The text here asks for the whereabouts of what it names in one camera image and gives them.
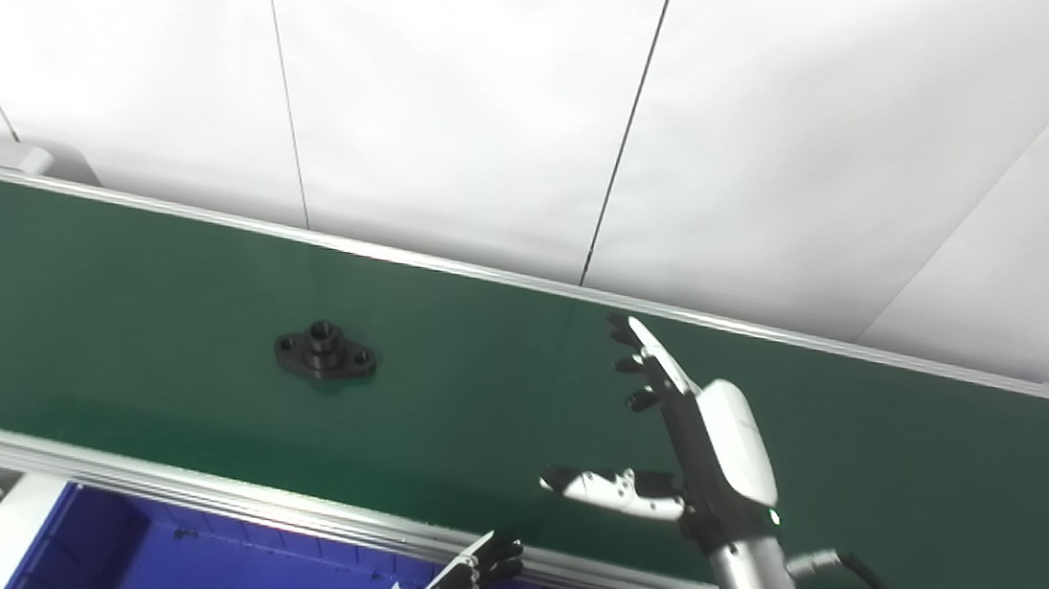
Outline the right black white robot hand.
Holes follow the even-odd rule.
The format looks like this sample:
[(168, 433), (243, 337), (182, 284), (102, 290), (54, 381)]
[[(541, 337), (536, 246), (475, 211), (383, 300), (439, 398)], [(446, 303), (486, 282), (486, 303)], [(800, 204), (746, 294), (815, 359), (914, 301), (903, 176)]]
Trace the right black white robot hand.
[(730, 543), (774, 537), (778, 483), (743, 391), (720, 378), (695, 384), (640, 319), (612, 312), (608, 320), (611, 338), (630, 351), (615, 370), (645, 379), (625, 405), (658, 409), (679, 475), (553, 464), (538, 476), (540, 487), (624, 516), (675, 522), (706, 555)]

